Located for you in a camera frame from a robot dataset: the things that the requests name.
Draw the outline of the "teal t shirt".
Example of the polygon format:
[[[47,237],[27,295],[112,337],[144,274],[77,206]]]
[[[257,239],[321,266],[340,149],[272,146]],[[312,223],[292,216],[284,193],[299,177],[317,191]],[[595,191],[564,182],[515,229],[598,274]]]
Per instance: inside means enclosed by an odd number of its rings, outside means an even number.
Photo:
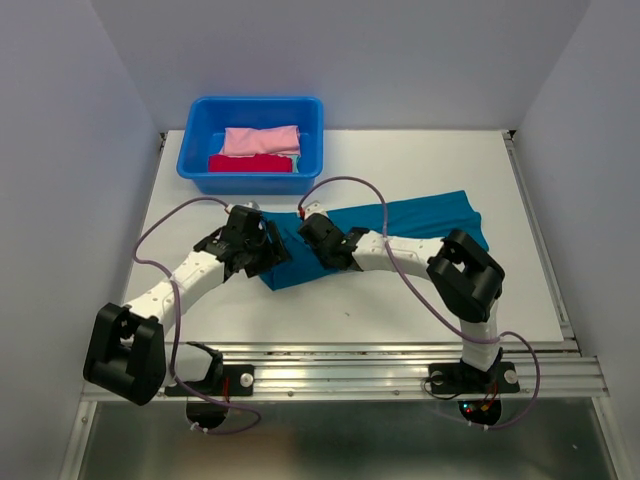
[[[467,232],[484,249],[489,249],[482,231],[481,214],[475,211],[464,191],[389,202],[388,233],[414,239],[447,236],[451,230]],[[297,214],[266,212],[265,218],[276,224],[291,260],[259,276],[271,290],[281,290],[335,274],[324,268],[298,234],[301,220]],[[329,218],[343,232],[363,227],[380,232],[383,213],[379,204],[332,210]]]

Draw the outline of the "blue plastic bin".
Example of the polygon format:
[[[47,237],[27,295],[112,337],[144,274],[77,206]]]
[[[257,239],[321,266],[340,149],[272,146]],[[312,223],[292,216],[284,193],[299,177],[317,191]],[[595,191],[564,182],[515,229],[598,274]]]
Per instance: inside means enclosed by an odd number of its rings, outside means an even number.
[[[202,97],[176,169],[205,194],[302,194],[323,170],[323,144],[315,97]]]

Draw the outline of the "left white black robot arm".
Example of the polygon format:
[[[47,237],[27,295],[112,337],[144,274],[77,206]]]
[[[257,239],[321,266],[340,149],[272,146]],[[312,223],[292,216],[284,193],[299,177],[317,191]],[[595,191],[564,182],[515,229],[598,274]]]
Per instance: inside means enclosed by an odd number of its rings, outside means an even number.
[[[226,224],[200,240],[167,278],[124,305],[98,311],[84,379],[136,405],[164,387],[222,393],[222,353],[192,342],[180,354],[166,345],[167,333],[179,332],[176,318],[234,274],[258,276],[290,258],[274,221],[259,210],[232,207]]]

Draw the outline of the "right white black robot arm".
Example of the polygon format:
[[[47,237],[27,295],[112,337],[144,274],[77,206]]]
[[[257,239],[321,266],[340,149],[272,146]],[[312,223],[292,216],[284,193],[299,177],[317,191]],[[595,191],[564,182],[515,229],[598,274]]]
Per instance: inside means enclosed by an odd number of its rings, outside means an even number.
[[[462,339],[460,366],[449,377],[472,390],[495,381],[502,357],[495,308],[505,271],[468,233],[454,229],[442,239],[384,236],[359,227],[344,233],[314,213],[298,234],[325,268],[395,272],[406,285],[411,277],[430,281],[460,323],[447,326]]]

